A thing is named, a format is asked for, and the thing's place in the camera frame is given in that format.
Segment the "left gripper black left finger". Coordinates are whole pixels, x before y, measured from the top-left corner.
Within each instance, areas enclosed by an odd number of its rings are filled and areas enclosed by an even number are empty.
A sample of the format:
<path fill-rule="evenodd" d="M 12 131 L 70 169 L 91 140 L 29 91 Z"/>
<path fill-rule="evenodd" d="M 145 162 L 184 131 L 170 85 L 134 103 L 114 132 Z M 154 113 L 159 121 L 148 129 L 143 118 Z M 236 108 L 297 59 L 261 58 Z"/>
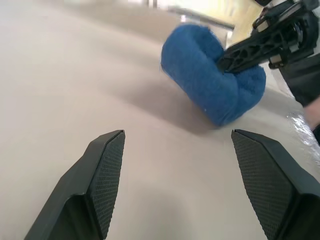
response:
<path fill-rule="evenodd" d="M 124 146 L 124 130 L 91 141 L 59 179 L 24 240 L 106 240 Z"/>

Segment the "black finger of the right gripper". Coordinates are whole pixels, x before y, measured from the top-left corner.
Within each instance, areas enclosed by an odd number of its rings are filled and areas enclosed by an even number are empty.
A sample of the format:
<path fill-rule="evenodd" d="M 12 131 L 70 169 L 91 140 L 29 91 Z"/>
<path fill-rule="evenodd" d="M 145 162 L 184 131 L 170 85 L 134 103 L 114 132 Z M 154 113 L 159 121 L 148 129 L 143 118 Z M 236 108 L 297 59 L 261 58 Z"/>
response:
<path fill-rule="evenodd" d="M 285 31 L 254 33 L 225 50 L 216 65 L 223 73 L 239 73 L 280 55 L 289 45 L 290 37 Z"/>

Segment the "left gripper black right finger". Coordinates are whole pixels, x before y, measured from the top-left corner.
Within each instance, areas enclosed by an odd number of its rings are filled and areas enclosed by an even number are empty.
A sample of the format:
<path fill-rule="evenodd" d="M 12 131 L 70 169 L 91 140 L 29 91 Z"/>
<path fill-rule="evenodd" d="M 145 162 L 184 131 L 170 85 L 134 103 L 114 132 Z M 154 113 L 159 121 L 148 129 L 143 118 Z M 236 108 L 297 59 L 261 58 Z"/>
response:
<path fill-rule="evenodd" d="M 268 240 L 320 240 L 320 183 L 276 140 L 234 129 L 246 194 Z"/>

